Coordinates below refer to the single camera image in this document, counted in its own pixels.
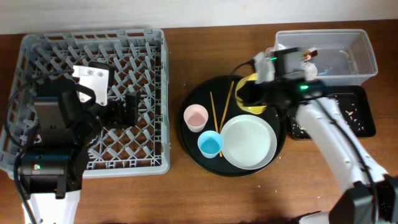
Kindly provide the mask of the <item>snack wrapper waste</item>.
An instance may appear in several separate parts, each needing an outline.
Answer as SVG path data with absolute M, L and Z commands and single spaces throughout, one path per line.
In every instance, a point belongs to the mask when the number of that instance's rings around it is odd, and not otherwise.
M 316 47 L 309 48 L 304 51 L 303 60 L 304 61 L 311 60 L 312 58 L 316 57 L 317 55 L 318 55 L 318 50 Z

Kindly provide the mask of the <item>wooden chopstick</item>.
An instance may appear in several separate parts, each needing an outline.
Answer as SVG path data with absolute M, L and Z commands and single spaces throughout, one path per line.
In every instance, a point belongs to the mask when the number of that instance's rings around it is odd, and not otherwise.
M 234 87 L 234 81 L 231 82 L 230 88 L 229 88 L 229 91 L 228 91 L 226 103 L 225 103 L 225 106 L 224 106 L 223 116 L 222 116 L 222 119 L 221 119 L 220 132 L 221 132 L 221 130 L 223 128 L 223 124 L 224 124 L 225 117 L 226 117 L 226 114 L 227 114 L 227 110 L 228 110 L 229 101 L 230 101 L 230 98 L 231 98 L 233 87 Z
M 215 124 L 215 131 L 217 133 L 219 133 L 218 122 L 217 122 L 217 117 L 216 117 L 216 110 L 215 110 L 215 104 L 214 104 L 212 91 L 210 92 L 210 99 L 211 99 L 211 108 L 212 108 L 212 113 L 213 113 L 213 121 L 214 121 L 214 124 Z M 219 156 L 223 157 L 223 154 L 222 154 L 221 151 L 219 152 Z

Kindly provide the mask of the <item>yellow bowl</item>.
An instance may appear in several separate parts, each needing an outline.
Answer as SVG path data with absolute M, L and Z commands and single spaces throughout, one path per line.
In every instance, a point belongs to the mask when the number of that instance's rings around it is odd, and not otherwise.
M 240 97 L 238 97 L 238 90 L 240 88 L 242 88 L 246 82 L 256 81 L 256 80 L 257 80 L 257 73 L 253 73 L 249 76 L 242 78 L 240 81 L 238 81 L 238 83 L 236 85 L 236 88 L 234 91 L 234 96 L 236 99 L 236 103 L 241 110 L 249 112 L 251 114 L 259 115 L 266 110 L 266 108 L 267 108 L 266 105 L 264 105 L 264 106 L 244 106 L 242 99 L 240 99 Z

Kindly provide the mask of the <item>food scraps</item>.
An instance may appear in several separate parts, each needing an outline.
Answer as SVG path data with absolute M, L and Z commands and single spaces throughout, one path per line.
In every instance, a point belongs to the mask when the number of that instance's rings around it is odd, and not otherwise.
M 359 112 L 359 110 L 352 106 L 348 109 L 341 109 L 341 112 L 343 113 L 346 123 L 350 126 L 355 135 L 358 137 L 363 136 L 365 134 L 366 128 L 364 122 L 362 121 L 363 115 Z M 306 132 L 305 128 L 296 122 L 295 114 L 295 109 L 291 109 L 289 111 L 291 125 L 290 133 L 292 137 L 294 139 L 310 139 L 310 136 Z

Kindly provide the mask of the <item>pink cup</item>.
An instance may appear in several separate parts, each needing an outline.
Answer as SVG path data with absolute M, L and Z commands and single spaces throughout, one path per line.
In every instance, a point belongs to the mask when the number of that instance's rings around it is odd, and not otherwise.
M 191 132 L 199 133 L 208 121 L 208 111 L 202 105 L 190 105 L 183 113 L 183 120 Z

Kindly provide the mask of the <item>pale green plate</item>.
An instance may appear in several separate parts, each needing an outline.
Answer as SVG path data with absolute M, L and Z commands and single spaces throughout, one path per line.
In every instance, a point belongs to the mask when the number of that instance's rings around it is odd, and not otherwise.
M 230 119 L 221 130 L 223 157 L 244 170 L 264 167 L 274 157 L 277 138 L 267 121 L 243 114 Z

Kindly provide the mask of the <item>blue cup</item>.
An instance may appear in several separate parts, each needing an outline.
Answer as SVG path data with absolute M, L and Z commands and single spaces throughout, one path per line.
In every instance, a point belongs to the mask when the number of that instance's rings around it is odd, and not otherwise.
M 198 138 L 198 148 L 205 158 L 216 157 L 223 148 L 223 138 L 216 131 L 205 131 Z

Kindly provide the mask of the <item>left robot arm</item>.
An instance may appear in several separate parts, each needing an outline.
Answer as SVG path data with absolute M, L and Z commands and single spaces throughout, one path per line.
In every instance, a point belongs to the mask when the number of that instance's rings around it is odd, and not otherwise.
M 23 84 L 9 100 L 35 87 L 38 123 L 27 141 L 8 138 L 20 149 L 13 170 L 26 223 L 73 223 L 80 201 L 83 173 L 93 147 L 107 128 L 128 128 L 138 122 L 141 94 L 132 91 L 119 100 L 108 99 L 114 67 L 91 62 L 68 70 L 48 72 Z

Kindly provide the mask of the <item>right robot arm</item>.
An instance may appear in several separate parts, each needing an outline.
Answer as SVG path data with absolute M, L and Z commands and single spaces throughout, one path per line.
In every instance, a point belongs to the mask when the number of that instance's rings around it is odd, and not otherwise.
M 341 197 L 328 212 L 295 218 L 297 223 L 397 223 L 397 178 L 365 150 L 343 119 L 337 102 L 320 80 L 307 79 L 301 49 L 260 52 L 253 58 L 256 91 L 253 105 L 295 107 L 335 175 Z

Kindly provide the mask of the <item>grey plastic dishwasher rack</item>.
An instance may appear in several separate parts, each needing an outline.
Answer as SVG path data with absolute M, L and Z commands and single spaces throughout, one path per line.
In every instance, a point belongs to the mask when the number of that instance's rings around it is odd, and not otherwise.
M 168 115 L 169 50 L 160 29 L 107 30 L 30 34 L 21 40 L 12 80 L 14 93 L 26 81 L 46 75 L 70 78 L 69 68 L 91 62 L 112 65 L 114 82 L 108 98 L 141 94 L 137 124 L 104 128 L 88 151 L 86 179 L 158 175 L 170 168 Z

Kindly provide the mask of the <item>black rectangular waste tray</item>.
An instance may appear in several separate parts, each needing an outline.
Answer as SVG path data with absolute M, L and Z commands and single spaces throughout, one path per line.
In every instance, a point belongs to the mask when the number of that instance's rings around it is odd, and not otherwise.
M 329 93 L 337 101 L 346 123 L 357 137 L 369 138 L 376 134 L 368 98 L 363 87 L 358 85 L 330 86 Z M 305 128 L 296 122 L 295 115 L 295 108 L 288 111 L 288 134 L 294 140 L 310 139 Z

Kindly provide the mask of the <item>clear plastic bin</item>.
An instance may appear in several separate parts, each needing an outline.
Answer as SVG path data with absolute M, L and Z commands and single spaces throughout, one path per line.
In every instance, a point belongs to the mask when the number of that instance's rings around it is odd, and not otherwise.
M 276 50 L 315 48 L 309 62 L 317 68 L 316 78 L 327 85 L 362 85 L 378 73 L 368 34 L 362 29 L 282 30 L 275 35 Z

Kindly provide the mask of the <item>round black tray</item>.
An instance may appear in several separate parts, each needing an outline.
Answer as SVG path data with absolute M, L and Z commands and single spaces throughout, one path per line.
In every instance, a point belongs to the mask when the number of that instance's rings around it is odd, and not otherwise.
M 177 131 L 180 143 L 190 158 L 200 167 L 217 175 L 226 177 L 242 177 L 259 172 L 270 166 L 272 162 L 279 156 L 287 136 L 285 130 L 285 121 L 282 119 L 282 111 L 275 107 L 267 107 L 265 111 L 257 117 L 267 122 L 276 136 L 275 153 L 267 164 L 261 165 L 257 169 L 245 170 L 238 168 L 230 163 L 225 156 L 216 156 L 208 159 L 198 147 L 198 138 L 200 133 L 194 133 L 189 130 L 186 125 L 183 113 L 187 107 L 193 104 L 199 104 L 206 108 L 209 112 L 209 119 L 205 124 L 204 131 L 213 131 L 215 129 L 211 101 L 214 101 L 216 108 L 216 117 L 221 120 L 226 98 L 230 89 L 231 82 L 238 83 L 242 77 L 240 76 L 223 76 L 207 80 L 195 87 L 184 99 L 177 120 Z

